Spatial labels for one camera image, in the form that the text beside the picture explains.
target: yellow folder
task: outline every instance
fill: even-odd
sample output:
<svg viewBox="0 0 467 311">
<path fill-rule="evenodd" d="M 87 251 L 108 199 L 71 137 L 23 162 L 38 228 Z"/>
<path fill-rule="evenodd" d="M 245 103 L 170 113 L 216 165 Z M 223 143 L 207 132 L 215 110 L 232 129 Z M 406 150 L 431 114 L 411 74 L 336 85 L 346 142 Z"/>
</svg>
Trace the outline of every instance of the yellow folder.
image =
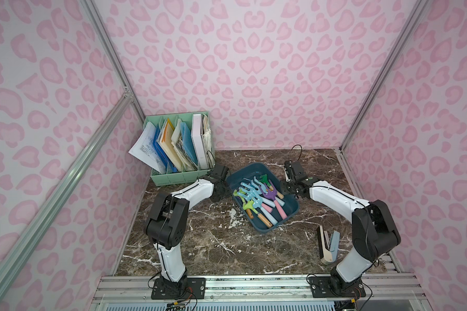
<svg viewBox="0 0 467 311">
<path fill-rule="evenodd" d="M 163 151 L 166 153 L 168 158 L 173 162 L 173 165 L 177 168 L 178 171 L 183 171 L 183 162 L 176 154 L 173 144 L 171 143 L 171 135 L 173 135 L 174 126 L 171 124 L 171 121 L 168 119 L 166 124 L 162 129 L 162 137 L 159 140 L 159 146 L 163 148 Z"/>
</svg>

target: stack of papers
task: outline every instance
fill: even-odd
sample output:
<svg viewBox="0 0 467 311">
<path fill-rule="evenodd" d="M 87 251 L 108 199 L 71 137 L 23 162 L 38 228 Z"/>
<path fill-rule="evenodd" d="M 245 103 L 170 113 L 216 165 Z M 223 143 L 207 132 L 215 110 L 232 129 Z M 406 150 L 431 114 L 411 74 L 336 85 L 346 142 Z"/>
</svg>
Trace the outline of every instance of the stack of papers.
<svg viewBox="0 0 467 311">
<path fill-rule="evenodd" d="M 207 131 L 209 131 L 209 140 L 211 141 L 209 123 L 207 123 Z M 204 166 L 201 166 L 205 167 L 204 169 L 209 167 L 208 162 L 214 161 L 211 149 L 209 150 L 210 159 L 206 160 Z M 190 128 L 180 118 L 177 119 L 176 126 L 173 126 L 168 118 L 161 128 L 148 122 L 129 153 L 161 174 L 166 174 L 169 171 L 173 173 L 197 171 L 199 168 Z"/>
<path fill-rule="evenodd" d="M 131 147 L 129 153 L 161 174 L 165 174 L 165 162 L 161 158 L 161 155 L 158 154 L 154 145 L 156 135 L 159 135 L 159 128 L 156 131 L 154 124 L 148 122 L 143 133 L 140 135 L 135 145 Z"/>
<path fill-rule="evenodd" d="M 215 166 L 215 159 L 212 155 L 211 128 L 206 115 L 193 115 L 192 142 L 196 151 L 199 169 L 212 169 Z"/>
<path fill-rule="evenodd" d="M 187 127 L 187 124 L 185 124 L 185 122 L 182 122 L 181 119 L 178 119 L 176 123 L 175 131 L 171 136 L 171 144 L 173 145 L 175 153 L 178 155 L 182 162 L 182 172 L 196 171 L 197 158 L 194 149 L 192 148 L 192 155 L 187 153 L 187 150 L 190 150 L 190 148 L 185 148 L 185 144 L 188 143 L 186 139 L 183 140 L 183 137 L 187 138 L 187 131 L 185 129 L 188 130 L 188 138 L 190 140 L 190 144 L 192 144 L 192 141 L 190 139 L 190 130 Z"/>
</svg>

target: green file organizer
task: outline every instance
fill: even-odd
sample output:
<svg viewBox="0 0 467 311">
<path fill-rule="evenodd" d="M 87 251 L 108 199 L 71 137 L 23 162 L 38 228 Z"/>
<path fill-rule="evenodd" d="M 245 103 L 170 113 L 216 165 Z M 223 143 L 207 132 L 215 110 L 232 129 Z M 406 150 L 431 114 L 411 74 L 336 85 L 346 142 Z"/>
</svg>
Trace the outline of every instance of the green file organizer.
<svg viewBox="0 0 467 311">
<path fill-rule="evenodd" d="M 147 122 L 151 122 L 156 127 L 161 128 L 163 123 L 169 118 L 173 126 L 176 126 L 178 118 L 185 122 L 187 126 L 192 130 L 192 115 L 202 114 L 208 115 L 207 111 L 198 111 L 198 112 L 186 112 L 183 114 L 169 114 L 169 115 L 149 115 L 145 117 L 143 123 L 143 128 L 147 125 Z M 212 146 L 212 155 L 215 156 L 215 148 Z M 173 173 L 170 167 L 166 168 L 166 174 L 161 174 L 160 172 L 152 169 L 150 178 L 156 184 L 156 186 L 165 186 L 165 185 L 175 185 L 177 183 L 193 183 L 198 177 L 204 176 L 211 170 L 197 170 L 191 172 L 182 172 L 182 173 Z"/>
</svg>

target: pink handle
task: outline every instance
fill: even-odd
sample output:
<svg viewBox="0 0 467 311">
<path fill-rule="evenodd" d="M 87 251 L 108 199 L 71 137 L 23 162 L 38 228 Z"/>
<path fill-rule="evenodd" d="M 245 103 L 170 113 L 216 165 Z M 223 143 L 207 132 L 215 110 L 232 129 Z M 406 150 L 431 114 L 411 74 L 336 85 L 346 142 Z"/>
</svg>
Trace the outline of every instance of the pink handle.
<svg viewBox="0 0 467 311">
<path fill-rule="evenodd" d="M 271 211 L 273 210 L 273 208 L 269 207 L 265 203 L 262 203 L 262 207 L 264 207 L 264 209 L 266 209 L 266 211 L 269 212 L 269 213 L 271 213 Z"/>
<path fill-rule="evenodd" d="M 275 200 L 274 202 L 275 202 L 275 206 L 277 207 L 277 211 L 278 211 L 278 213 L 280 214 L 280 217 L 282 217 L 282 220 L 286 219 L 286 218 L 287 218 L 287 214 L 284 212 L 284 210 L 282 209 L 282 207 L 280 206 L 280 204 L 278 203 L 278 201 Z"/>
</svg>

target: light blue handle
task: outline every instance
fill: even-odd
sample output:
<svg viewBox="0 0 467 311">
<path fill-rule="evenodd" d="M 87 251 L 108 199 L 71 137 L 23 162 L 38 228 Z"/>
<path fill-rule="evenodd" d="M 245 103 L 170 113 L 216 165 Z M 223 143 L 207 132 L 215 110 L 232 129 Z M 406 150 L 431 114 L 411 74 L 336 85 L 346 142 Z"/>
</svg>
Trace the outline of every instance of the light blue handle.
<svg viewBox="0 0 467 311">
<path fill-rule="evenodd" d="M 279 199 L 278 197 L 275 197 L 275 200 L 277 200 L 277 202 L 280 204 L 280 206 L 284 206 L 284 205 L 285 205 L 285 202 L 282 201 L 281 199 Z"/>
<path fill-rule="evenodd" d="M 265 203 L 266 205 L 268 205 L 268 206 L 270 206 L 270 207 L 273 207 L 273 208 L 275 207 L 275 202 L 273 202 L 272 200 L 267 199 L 267 198 L 265 198 L 265 197 L 262 197 L 262 196 L 260 196 L 260 197 L 261 197 L 261 199 L 263 200 L 263 203 Z"/>
<path fill-rule="evenodd" d="M 263 214 L 265 214 L 266 218 L 271 222 L 271 224 L 273 224 L 274 226 L 278 224 L 278 221 L 276 221 L 275 218 L 270 213 L 268 213 L 266 209 L 264 209 L 264 207 L 261 207 L 261 209 Z"/>
<path fill-rule="evenodd" d="M 330 253 L 332 254 L 332 262 L 336 261 L 337 259 L 337 252 L 339 251 L 339 239 L 341 238 L 341 234 L 334 230 L 332 236 L 330 237 Z"/>
</svg>

